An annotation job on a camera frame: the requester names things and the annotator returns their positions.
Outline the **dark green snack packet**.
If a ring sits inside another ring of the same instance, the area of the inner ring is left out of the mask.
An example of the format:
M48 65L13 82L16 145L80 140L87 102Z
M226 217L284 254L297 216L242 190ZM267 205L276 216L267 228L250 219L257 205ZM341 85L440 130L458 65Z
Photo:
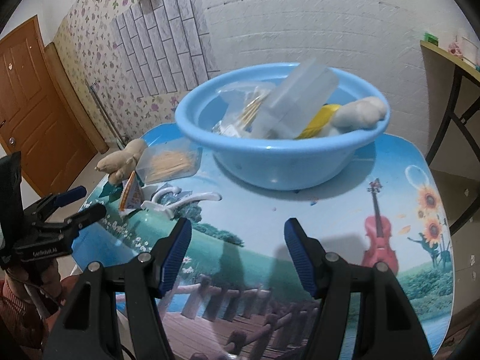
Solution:
M99 197L108 197L110 201L115 201L120 198L123 192L122 184L110 184L108 181L104 184Z

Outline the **orange white snack packet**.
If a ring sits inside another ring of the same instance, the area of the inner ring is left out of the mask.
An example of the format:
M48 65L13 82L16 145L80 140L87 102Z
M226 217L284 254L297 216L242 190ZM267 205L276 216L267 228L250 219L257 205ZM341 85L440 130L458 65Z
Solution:
M140 210L144 200L141 181L137 176L137 172L133 171L120 195L119 211L127 213Z

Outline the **tan plush dog toy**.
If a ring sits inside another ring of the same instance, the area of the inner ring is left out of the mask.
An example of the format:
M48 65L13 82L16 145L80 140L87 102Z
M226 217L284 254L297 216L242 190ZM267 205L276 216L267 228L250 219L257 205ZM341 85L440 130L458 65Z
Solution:
M143 139L134 139L122 150L115 151L101 159L95 170L108 174L110 185L119 185L131 176L146 148L147 144Z

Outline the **clear box of toothpicks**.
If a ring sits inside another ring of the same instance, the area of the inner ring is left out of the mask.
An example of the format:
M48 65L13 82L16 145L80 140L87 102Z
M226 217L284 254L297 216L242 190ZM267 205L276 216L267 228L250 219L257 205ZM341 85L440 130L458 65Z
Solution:
M168 149L161 145L144 150L136 172L145 185L194 175L202 158L200 148Z

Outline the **white plastic hook pack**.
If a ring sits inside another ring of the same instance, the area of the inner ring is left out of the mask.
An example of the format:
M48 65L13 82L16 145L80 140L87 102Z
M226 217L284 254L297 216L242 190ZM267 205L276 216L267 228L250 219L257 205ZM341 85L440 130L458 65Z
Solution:
M162 214L170 220L175 218L175 213L179 209L191 203L200 203L202 201L219 202L222 199L219 193L193 193L192 191L183 191L181 188L169 183L146 185L142 187L142 191L145 200L141 203L141 209Z

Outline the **brown wooden door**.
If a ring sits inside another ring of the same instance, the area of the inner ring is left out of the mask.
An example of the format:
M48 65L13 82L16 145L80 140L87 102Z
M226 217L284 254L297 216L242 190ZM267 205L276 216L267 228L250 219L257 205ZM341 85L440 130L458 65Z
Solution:
M67 190L96 155L47 66L36 16L1 39L1 144L21 152L22 175L42 197Z

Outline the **light blue plastic basin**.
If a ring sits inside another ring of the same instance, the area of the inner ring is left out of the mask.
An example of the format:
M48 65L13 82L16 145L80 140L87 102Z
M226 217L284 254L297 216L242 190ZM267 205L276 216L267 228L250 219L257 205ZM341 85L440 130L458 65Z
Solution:
M386 131L388 116L372 129L303 140L241 139L212 132L227 110L226 102L218 94L222 86L246 80L279 85L296 66L296 63L254 65L202 83L186 94L176 108L178 128L185 137L213 152L228 173L250 185L289 191L331 180L352 161L357 150Z

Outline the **yellow top side table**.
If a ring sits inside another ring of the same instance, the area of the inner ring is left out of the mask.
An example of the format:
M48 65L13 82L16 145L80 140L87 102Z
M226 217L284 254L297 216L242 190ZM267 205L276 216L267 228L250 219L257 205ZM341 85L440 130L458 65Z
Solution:
M427 164L479 182L479 71L427 41L420 46L429 97Z

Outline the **yellow tape roll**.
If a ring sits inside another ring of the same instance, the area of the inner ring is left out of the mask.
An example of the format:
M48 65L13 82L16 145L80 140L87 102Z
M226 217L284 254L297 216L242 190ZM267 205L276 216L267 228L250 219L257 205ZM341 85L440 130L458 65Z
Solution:
M313 117L307 127L297 136L298 139L316 137L321 130L329 123L335 112L341 107L338 104L326 104Z

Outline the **bag of cotton swabs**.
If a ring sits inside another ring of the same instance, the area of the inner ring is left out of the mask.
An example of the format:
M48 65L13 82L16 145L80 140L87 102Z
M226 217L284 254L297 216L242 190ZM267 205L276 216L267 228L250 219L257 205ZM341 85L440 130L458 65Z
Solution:
M250 138L258 110L275 88L275 84L265 81L237 81L219 88L216 93L227 108L211 131L226 137Z

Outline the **pink floral item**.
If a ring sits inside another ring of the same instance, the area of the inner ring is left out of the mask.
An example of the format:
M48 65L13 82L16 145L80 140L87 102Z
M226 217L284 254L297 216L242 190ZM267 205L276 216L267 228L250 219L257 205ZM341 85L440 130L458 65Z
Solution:
M455 40L448 45L448 52L451 55L458 57L459 59L462 59L464 57L462 37L456 37Z

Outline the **green small box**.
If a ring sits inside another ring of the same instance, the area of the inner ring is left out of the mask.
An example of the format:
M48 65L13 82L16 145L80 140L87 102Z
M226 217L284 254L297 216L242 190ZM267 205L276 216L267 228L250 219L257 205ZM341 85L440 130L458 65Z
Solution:
M439 44L439 38L437 38L435 35L428 32L424 33L424 41L434 44L436 46Z

